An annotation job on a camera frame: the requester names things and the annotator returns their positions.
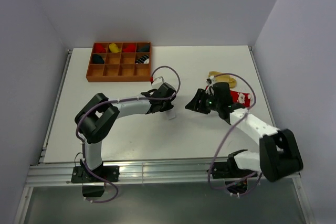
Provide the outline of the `red santa sock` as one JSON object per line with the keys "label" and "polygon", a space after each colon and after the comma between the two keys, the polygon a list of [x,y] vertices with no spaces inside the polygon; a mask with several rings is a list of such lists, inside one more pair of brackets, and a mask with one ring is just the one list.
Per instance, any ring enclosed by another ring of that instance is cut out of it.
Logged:
{"label": "red santa sock", "polygon": [[234,103],[240,103],[244,107],[250,107],[253,100],[251,93],[244,93],[230,88],[230,94],[233,98]]}

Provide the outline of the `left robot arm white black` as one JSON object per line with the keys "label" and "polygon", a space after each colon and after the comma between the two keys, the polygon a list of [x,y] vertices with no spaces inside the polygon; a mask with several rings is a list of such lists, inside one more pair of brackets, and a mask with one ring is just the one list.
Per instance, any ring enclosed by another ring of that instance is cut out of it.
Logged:
{"label": "left robot arm white black", "polygon": [[169,111],[179,89],[168,83],[157,89],[142,92],[136,97],[109,100],[103,93],[96,94],[76,115],[76,137],[82,145],[83,175],[91,182],[102,176],[102,141],[117,119]]}

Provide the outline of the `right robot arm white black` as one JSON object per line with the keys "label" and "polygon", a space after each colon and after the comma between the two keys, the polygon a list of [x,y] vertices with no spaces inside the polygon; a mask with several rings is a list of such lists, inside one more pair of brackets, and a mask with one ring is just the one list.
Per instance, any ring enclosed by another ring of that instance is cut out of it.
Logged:
{"label": "right robot arm white black", "polygon": [[268,181],[275,182],[303,169],[293,132],[280,130],[250,114],[247,107],[233,100],[228,83],[216,83],[207,90],[198,89],[185,108],[203,114],[217,112],[221,119],[235,125],[259,147],[258,152],[242,149],[229,154],[225,162],[215,162],[210,169],[213,178],[262,173]]}

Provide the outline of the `beige flat sock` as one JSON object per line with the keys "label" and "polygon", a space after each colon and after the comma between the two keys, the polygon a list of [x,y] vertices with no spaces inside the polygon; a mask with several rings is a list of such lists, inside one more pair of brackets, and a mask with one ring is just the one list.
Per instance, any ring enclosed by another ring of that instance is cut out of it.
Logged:
{"label": "beige flat sock", "polygon": [[208,78],[214,78],[215,82],[226,82],[229,84],[230,88],[234,88],[237,86],[237,81],[233,77],[228,74],[223,74],[218,71],[210,71],[208,73]]}

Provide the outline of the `black white striped rolled sock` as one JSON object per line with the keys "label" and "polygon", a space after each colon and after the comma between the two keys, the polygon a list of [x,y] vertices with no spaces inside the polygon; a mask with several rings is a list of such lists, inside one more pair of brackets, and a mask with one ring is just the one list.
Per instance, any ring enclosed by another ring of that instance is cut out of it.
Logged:
{"label": "black white striped rolled sock", "polygon": [[150,56],[149,55],[143,55],[140,58],[138,58],[135,63],[137,64],[149,64],[150,63]]}

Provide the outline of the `dark teal rolled sock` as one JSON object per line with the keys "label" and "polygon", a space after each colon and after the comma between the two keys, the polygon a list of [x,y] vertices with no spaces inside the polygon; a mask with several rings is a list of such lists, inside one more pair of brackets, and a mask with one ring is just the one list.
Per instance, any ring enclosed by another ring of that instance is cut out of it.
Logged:
{"label": "dark teal rolled sock", "polygon": [[144,46],[138,47],[137,52],[150,52],[150,45],[146,44]]}

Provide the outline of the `red rolled sock middle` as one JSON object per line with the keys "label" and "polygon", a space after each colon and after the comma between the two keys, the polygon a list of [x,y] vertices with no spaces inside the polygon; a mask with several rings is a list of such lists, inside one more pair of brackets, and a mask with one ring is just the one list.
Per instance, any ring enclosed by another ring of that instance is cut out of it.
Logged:
{"label": "red rolled sock middle", "polygon": [[136,44],[127,44],[123,47],[122,52],[136,52]]}

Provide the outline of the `red rolled sock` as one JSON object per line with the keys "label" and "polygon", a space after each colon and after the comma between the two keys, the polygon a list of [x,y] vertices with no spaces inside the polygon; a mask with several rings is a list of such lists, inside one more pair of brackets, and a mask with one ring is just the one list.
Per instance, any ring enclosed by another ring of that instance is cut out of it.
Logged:
{"label": "red rolled sock", "polygon": [[136,52],[136,44],[127,44],[123,47],[122,52]]}
{"label": "red rolled sock", "polygon": [[106,49],[102,44],[96,43],[95,46],[94,46],[94,53],[104,54],[104,53],[106,53]]}

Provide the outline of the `wooden compartment tray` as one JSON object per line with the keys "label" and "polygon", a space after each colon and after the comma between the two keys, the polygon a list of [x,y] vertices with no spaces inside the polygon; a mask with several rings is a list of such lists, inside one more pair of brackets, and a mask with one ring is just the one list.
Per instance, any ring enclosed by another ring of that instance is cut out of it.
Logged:
{"label": "wooden compartment tray", "polygon": [[[94,45],[102,44],[106,53],[100,55],[105,63],[92,64],[91,58],[94,53]],[[120,53],[111,53],[109,44],[116,43],[120,49]],[[136,47],[141,47],[146,44],[150,45],[150,52],[122,52],[122,49],[127,44],[136,44]],[[149,64],[137,64],[135,61],[143,55],[150,56]],[[152,45],[149,41],[146,42],[95,42],[92,47],[91,56],[87,68],[86,78],[89,82],[151,82],[152,71]]]}

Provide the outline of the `yellow rolled sock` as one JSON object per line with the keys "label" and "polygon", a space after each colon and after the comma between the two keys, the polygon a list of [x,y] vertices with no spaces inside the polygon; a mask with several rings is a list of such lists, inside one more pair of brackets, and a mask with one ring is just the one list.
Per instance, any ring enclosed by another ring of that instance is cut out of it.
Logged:
{"label": "yellow rolled sock", "polygon": [[120,47],[116,43],[110,43],[109,44],[109,51],[111,53],[116,54],[116,53],[120,53],[121,49],[120,49]]}

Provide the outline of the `dark navy rolled sock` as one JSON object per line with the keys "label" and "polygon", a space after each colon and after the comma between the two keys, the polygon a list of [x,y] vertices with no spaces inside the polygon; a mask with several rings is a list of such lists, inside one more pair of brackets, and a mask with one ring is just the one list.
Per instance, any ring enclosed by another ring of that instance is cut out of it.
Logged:
{"label": "dark navy rolled sock", "polygon": [[100,65],[100,64],[104,64],[105,61],[104,61],[104,59],[100,55],[93,54],[92,58],[91,58],[91,63],[92,64],[99,64]]}

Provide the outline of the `red rolled sock left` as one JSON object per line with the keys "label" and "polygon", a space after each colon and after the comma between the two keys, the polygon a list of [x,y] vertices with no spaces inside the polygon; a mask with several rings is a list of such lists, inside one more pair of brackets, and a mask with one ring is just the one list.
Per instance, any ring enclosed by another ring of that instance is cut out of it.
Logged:
{"label": "red rolled sock left", "polygon": [[102,44],[96,43],[95,46],[94,46],[94,53],[104,54],[104,53],[106,53],[106,49]]}

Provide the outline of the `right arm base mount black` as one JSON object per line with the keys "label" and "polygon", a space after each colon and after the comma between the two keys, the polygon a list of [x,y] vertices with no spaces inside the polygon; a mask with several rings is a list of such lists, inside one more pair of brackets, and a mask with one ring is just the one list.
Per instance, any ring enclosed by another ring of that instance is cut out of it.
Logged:
{"label": "right arm base mount black", "polygon": [[[225,162],[212,162],[207,170],[207,181],[214,190],[225,190],[227,194],[237,197],[247,193],[247,179],[256,177],[258,172],[249,169],[239,169],[234,159]],[[221,186],[213,186],[212,179],[224,179]]]}

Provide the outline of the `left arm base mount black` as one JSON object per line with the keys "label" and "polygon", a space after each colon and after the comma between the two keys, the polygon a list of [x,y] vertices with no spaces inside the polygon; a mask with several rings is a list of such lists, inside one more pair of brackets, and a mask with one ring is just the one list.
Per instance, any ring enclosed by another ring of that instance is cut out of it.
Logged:
{"label": "left arm base mount black", "polygon": [[105,185],[101,186],[85,186],[85,184],[105,183],[97,176],[110,182],[117,182],[119,178],[119,166],[103,166],[101,165],[93,171],[96,176],[93,176],[87,169],[81,166],[75,166],[72,171],[71,183],[82,184],[82,195],[87,198],[101,197],[105,191]]}

